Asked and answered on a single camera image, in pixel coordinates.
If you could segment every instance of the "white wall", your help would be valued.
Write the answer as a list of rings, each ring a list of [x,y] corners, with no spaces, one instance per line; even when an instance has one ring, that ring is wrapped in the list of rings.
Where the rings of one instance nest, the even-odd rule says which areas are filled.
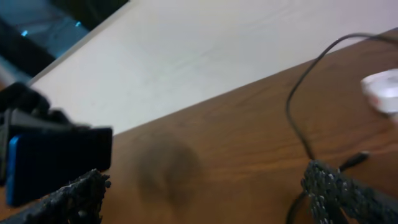
[[[130,5],[33,84],[76,121],[116,133],[310,60],[342,35],[398,27],[397,0]]]

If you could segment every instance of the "blue device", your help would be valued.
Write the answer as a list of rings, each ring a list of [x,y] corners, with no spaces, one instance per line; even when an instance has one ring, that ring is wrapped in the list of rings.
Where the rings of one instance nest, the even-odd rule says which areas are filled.
[[[111,165],[112,129],[21,134],[9,141],[6,201],[20,206]]]

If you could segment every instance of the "wooden desk surface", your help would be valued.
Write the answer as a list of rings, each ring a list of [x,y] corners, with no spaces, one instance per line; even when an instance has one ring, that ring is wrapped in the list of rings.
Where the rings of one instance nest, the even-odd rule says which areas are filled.
[[[284,103],[308,63],[122,133],[114,139],[103,223],[283,223],[308,163]],[[292,102],[318,159],[398,197],[398,131],[359,81],[398,67],[398,51],[365,41],[328,55]],[[4,209],[0,218],[14,213]],[[311,223],[303,208],[297,223]]]

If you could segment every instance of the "white object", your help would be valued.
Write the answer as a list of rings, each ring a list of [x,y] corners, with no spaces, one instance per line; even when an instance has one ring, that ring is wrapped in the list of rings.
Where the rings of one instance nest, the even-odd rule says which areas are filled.
[[[398,69],[370,75],[361,84],[369,103],[378,111],[398,113]]]

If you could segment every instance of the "black wire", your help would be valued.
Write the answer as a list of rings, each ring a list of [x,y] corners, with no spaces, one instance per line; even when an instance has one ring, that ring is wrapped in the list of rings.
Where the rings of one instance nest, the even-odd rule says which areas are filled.
[[[297,83],[293,86],[292,90],[289,93],[289,96],[287,97],[286,100],[286,106],[285,106],[285,113],[286,113],[286,118],[293,130],[295,131],[297,137],[300,139],[301,143],[304,146],[305,152],[307,153],[307,156],[309,159],[314,160],[315,156],[313,154],[312,148],[310,144],[308,143],[307,138],[304,136],[303,133],[299,130],[297,125],[294,123],[294,120],[292,118],[292,115],[290,114],[290,102],[292,101],[292,98],[294,96],[294,93],[296,92],[297,88],[300,86],[300,84],[303,82],[304,78],[311,72],[311,70],[317,65],[317,63],[338,43],[340,43],[343,40],[350,39],[350,38],[357,38],[357,37],[362,37],[362,38],[369,38],[373,40],[378,40],[382,42],[387,42],[390,44],[394,44],[398,46],[398,39],[393,38],[393,37],[386,37],[386,36],[381,36],[381,35],[373,35],[373,34],[349,34],[344,37],[340,37],[338,40],[334,41],[329,47],[327,47],[318,57],[315,59],[311,65],[304,71],[304,73],[298,78]],[[294,221],[295,215],[297,213],[297,208],[301,204],[301,202],[305,199],[305,193],[302,192],[294,201],[293,204],[290,206],[289,211],[286,216],[286,224],[291,224]]]
[[[369,38],[369,39],[374,39],[374,40],[380,40],[383,42],[388,42],[390,44],[395,44],[398,45],[398,39],[392,38],[392,37],[384,37],[381,35],[372,35],[372,34],[349,34],[344,37],[339,38],[338,40],[334,41],[329,47],[327,47],[318,57],[315,59],[312,64],[306,69],[306,71],[298,78],[297,83],[293,86],[292,90],[289,93],[289,96],[287,97],[286,100],[286,107],[285,107],[285,112],[286,112],[286,118],[293,130],[295,131],[297,137],[301,140],[301,143],[304,146],[305,152],[307,153],[307,156],[309,159],[314,160],[315,156],[313,155],[312,149],[310,147],[310,144],[308,143],[307,138],[301,133],[299,128],[296,126],[294,123],[294,120],[292,118],[292,115],[290,114],[290,102],[292,101],[292,98],[294,96],[294,93],[296,92],[297,88],[300,86],[300,84],[303,82],[304,78],[311,72],[311,70],[317,65],[317,63],[338,43],[340,43],[343,40],[350,39],[350,38],[355,38],[355,37],[362,37],[362,38]]]
[[[350,158],[348,158],[345,163],[340,165],[338,168],[338,172],[344,172],[344,170],[354,167],[354,166],[360,164],[361,162],[365,161],[368,157],[369,157],[368,151],[359,152],[359,153],[355,154],[354,156],[351,156]]]

